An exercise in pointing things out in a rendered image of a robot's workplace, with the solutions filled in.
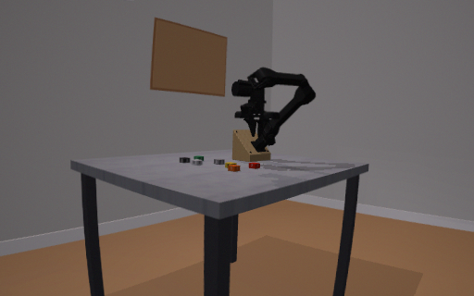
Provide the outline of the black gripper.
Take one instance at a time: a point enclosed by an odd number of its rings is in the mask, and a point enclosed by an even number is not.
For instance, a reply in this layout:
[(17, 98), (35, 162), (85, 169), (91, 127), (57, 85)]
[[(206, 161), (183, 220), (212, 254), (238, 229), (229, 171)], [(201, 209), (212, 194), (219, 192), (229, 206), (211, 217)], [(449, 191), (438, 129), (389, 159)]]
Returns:
[[(253, 112), (253, 114), (242, 114), (242, 111), (236, 111), (235, 117), (237, 118), (244, 118), (247, 122), (249, 129), (251, 131), (252, 137), (255, 137), (256, 134), (256, 122), (257, 122), (257, 137), (260, 137), (264, 128), (267, 126), (270, 118), (273, 119), (281, 119), (281, 115), (279, 112), (273, 111), (264, 111), (265, 109), (265, 98), (250, 98), (252, 100), (248, 100), (248, 102), (258, 102), (260, 103), (260, 112)], [(254, 115), (255, 114), (255, 115)], [(260, 115), (259, 115), (260, 114)], [(259, 119), (255, 119), (255, 117), (259, 117)]]

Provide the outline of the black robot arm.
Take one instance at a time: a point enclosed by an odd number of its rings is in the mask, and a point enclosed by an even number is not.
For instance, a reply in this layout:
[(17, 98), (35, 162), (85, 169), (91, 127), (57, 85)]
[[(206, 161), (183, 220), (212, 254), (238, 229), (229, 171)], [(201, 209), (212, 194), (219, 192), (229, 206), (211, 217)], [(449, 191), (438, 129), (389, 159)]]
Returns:
[[(270, 68), (259, 68), (248, 80), (235, 81), (231, 86), (231, 93), (235, 97), (265, 98), (265, 88), (273, 87), (275, 84), (286, 86), (298, 86), (294, 98), (279, 111), (281, 119), (270, 119), (260, 137), (251, 142), (257, 152), (265, 152), (266, 146), (276, 143), (275, 137), (280, 131), (283, 122), (292, 116), (302, 105), (314, 101), (316, 93), (308, 84), (303, 74), (276, 72)], [(255, 78), (259, 82), (256, 82)], [(241, 105), (242, 114), (253, 114), (260, 112), (260, 103), (248, 102)]]

